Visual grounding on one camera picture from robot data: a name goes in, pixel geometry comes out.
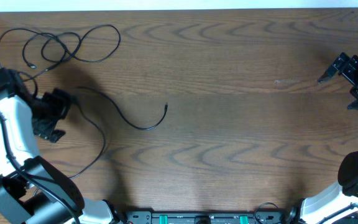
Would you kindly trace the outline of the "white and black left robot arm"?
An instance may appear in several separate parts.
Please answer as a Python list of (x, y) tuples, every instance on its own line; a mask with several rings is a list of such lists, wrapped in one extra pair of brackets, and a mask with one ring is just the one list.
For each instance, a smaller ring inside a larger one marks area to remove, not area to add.
[(65, 133), (57, 121), (72, 97), (54, 89), (43, 97), (0, 87), (0, 214), (10, 223), (118, 223), (106, 200), (86, 199), (70, 177), (41, 157), (37, 136), (51, 142)]

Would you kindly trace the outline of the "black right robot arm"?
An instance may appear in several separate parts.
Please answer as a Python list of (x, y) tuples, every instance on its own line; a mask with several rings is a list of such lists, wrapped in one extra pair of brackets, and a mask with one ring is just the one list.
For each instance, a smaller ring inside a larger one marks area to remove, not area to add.
[[(342, 52), (318, 79), (326, 82), (335, 75), (343, 76), (351, 85), (355, 100), (348, 110), (358, 111), (358, 56)], [(348, 154), (338, 170), (337, 181), (319, 194), (300, 200), (291, 208), (286, 223), (352, 223), (349, 215), (358, 212), (358, 151)]]

